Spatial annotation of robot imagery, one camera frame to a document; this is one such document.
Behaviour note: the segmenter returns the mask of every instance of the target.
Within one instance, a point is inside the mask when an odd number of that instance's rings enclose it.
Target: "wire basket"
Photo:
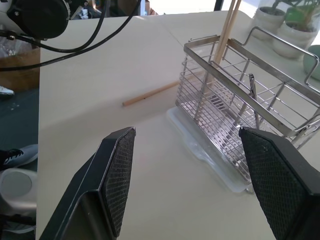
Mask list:
[[[314,57],[315,64],[304,83],[244,48],[253,30],[263,31]],[[192,118],[247,183],[251,178],[238,135],[241,127],[283,136],[299,149],[320,126],[320,94],[309,83],[318,57],[259,27],[252,31],[243,44],[228,39],[220,64],[213,61],[220,36],[186,43],[176,100],[176,105]]]

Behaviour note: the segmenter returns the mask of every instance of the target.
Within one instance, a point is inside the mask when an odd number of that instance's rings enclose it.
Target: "table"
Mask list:
[[[127,126],[135,126],[137,135],[120,240],[275,239],[257,198],[231,192],[184,147],[166,117],[175,105],[176,88],[126,108],[121,105],[176,81],[183,44],[220,34],[226,15],[217,11],[137,16],[101,47],[41,69],[36,239],[74,173],[105,136]],[[123,21],[105,19],[97,41]],[[239,12],[232,36],[243,41],[249,21]],[[48,44],[77,47],[96,24],[94,19],[72,21]],[[59,55],[43,50],[41,61]],[[315,151],[306,152],[317,159]]]

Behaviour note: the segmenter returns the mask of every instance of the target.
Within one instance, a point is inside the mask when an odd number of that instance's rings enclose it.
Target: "black cable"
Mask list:
[[[82,46],[76,47],[76,48],[72,48],[72,49],[55,48],[55,47],[42,44],[40,42],[34,41],[34,40],[30,39],[30,38],[27,38],[27,37],[24,37],[24,36],[20,36],[20,35],[14,35],[14,38],[18,39],[20,41],[24,41],[24,42],[33,44],[33,45],[38,46],[40,48],[44,48],[44,49],[47,49],[47,50],[50,50],[50,51],[53,51],[53,52],[57,52],[57,53],[64,53],[64,54],[75,53],[75,52],[78,52],[78,51],[81,51],[81,50],[85,49],[86,47],[88,47],[95,40],[95,38],[98,35],[98,32],[100,31],[102,23],[103,23],[103,21],[105,19],[105,15],[106,15],[107,10],[108,10],[107,9],[107,2],[105,2],[104,6],[103,6],[102,13],[101,13],[101,16],[99,18],[99,22],[98,22],[93,34],[91,35],[91,37],[89,38],[89,40],[85,44],[83,44]],[[9,35],[11,35],[11,33],[1,33],[0,32],[0,37],[7,38]]]
[[[16,67],[0,67],[0,72],[11,72],[11,71],[19,71],[19,70],[29,70],[29,69],[35,69],[35,68],[40,68],[49,64],[54,64],[66,59],[70,59],[73,58],[75,56],[87,53],[99,46],[101,46],[102,44],[104,44],[105,42],[109,41],[110,39],[112,39],[115,35],[117,35],[122,29],[124,29],[124,27],[130,22],[130,20],[133,18],[135,12],[138,10],[139,6],[140,6],[141,0],[138,0],[134,10],[132,11],[132,13],[128,16],[128,18],[123,22],[123,24],[117,29],[115,30],[113,33],[111,33],[109,36],[107,36],[105,39],[101,40],[100,42],[86,48],[83,50],[80,50],[78,52],[74,52],[65,56],[61,56],[61,57],[57,57],[54,58],[52,60],[49,61],[45,61],[45,62],[41,62],[38,64],[33,64],[33,65],[28,65],[28,66],[16,66]]]

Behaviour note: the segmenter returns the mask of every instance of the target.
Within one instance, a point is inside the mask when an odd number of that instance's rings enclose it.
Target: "potted plant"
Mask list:
[[[255,26],[261,27],[273,34],[276,34],[278,28],[285,20],[286,13],[278,8],[281,0],[276,0],[275,2],[265,2],[261,1],[255,15],[252,19],[250,29]],[[260,40],[270,39],[268,35],[261,31],[254,31],[253,36],[259,38]]]
[[[277,35],[302,49],[310,47],[318,34],[320,16],[320,0],[302,0],[296,6],[287,9],[284,23]],[[279,55],[296,59],[303,55],[284,43],[274,40],[272,47]]]

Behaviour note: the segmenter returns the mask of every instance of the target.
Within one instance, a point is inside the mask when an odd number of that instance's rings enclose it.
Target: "white pot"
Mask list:
[[[289,27],[286,23],[282,24],[282,26],[277,31],[277,35],[279,38],[302,49],[307,49],[308,47],[310,47],[317,34],[317,31],[305,32],[295,30]],[[289,59],[296,59],[303,55],[301,51],[296,50],[293,47],[288,46],[276,39],[274,39],[272,42],[272,48],[277,54]]]
[[[280,13],[281,15],[271,15],[271,14],[265,13],[264,11],[261,11],[261,9],[271,9],[271,7],[264,6],[264,7],[259,7],[256,10],[255,15],[251,22],[250,30],[253,27],[258,26],[275,34],[278,28],[280,28],[281,24],[285,20],[285,12],[277,9],[277,12]],[[252,35],[260,40],[267,40],[271,38],[269,35],[259,30],[254,30]]]

